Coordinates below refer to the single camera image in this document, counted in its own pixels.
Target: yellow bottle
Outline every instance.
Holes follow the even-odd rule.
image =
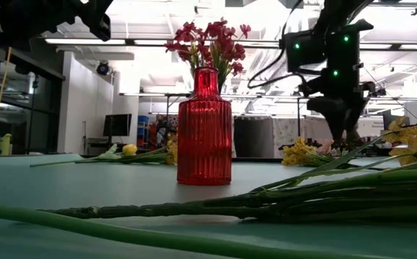
[[[10,154],[10,139],[11,138],[12,138],[11,134],[5,134],[3,137],[0,138],[1,155]]]

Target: white pillar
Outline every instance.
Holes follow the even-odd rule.
[[[132,65],[127,65],[115,72],[114,75],[113,114],[132,114],[129,137],[114,137],[115,142],[136,144],[138,131],[138,96],[121,96],[120,93],[139,93],[140,76]]]

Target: vase rim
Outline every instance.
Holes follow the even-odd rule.
[[[214,71],[216,71],[216,72],[219,72],[219,70],[218,70],[217,68],[210,67],[210,66],[202,66],[202,67],[195,68],[195,69],[194,69],[194,72],[195,72],[195,71],[198,71],[198,70],[204,70],[204,69],[210,69],[210,70],[214,70]]]

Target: vase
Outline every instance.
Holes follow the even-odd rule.
[[[194,70],[194,91],[179,104],[178,183],[230,183],[232,112],[218,91],[218,70]]]

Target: leaf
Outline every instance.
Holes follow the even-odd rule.
[[[312,169],[311,171],[306,172],[306,174],[319,172],[319,171],[329,171],[329,170],[332,170],[332,169],[336,169],[340,165],[349,162],[358,153],[360,153],[360,151],[362,151],[363,149],[367,148],[370,145],[375,144],[376,142],[380,141],[385,135],[390,134],[390,133],[392,133],[392,132],[386,132],[385,134],[377,137],[376,139],[363,144],[363,146],[352,150],[351,152],[347,153],[346,155],[343,155],[342,157],[340,157],[338,159],[335,159],[335,160],[331,161],[330,163],[326,163],[326,164],[321,165],[321,166],[319,166],[315,169]],[[293,184],[297,185],[297,184],[301,183],[301,181],[302,180],[296,181],[296,183],[293,183]],[[270,183],[270,184],[266,184],[266,185],[260,186],[258,188],[255,188],[255,189],[251,190],[250,193],[256,193],[256,192],[259,192],[259,191],[269,190],[271,188],[277,188],[277,187],[283,186],[287,183],[289,183],[289,179],[277,181],[275,183]]]
[[[98,155],[96,159],[119,159],[122,157],[121,155],[115,154],[115,152],[117,152],[117,144],[113,144],[108,151],[102,153],[101,155]]]
[[[295,187],[296,185],[300,184],[302,181],[304,181],[308,178],[311,178],[311,177],[315,177],[315,176],[332,176],[332,175],[338,175],[338,174],[344,174],[344,173],[353,173],[353,172],[356,172],[356,171],[360,171],[362,169],[370,169],[373,166],[380,165],[382,163],[386,163],[387,161],[391,161],[391,160],[398,159],[398,158],[401,158],[401,157],[404,157],[404,156],[409,156],[409,155],[414,155],[414,153],[392,156],[392,157],[385,158],[383,160],[371,163],[369,165],[360,166],[358,168],[347,168],[347,169],[344,169],[344,170],[314,171],[314,172],[309,171],[309,172],[303,173],[300,176],[295,176],[295,177],[288,178],[287,179],[288,183],[283,183],[281,186],[278,186],[277,188]]]

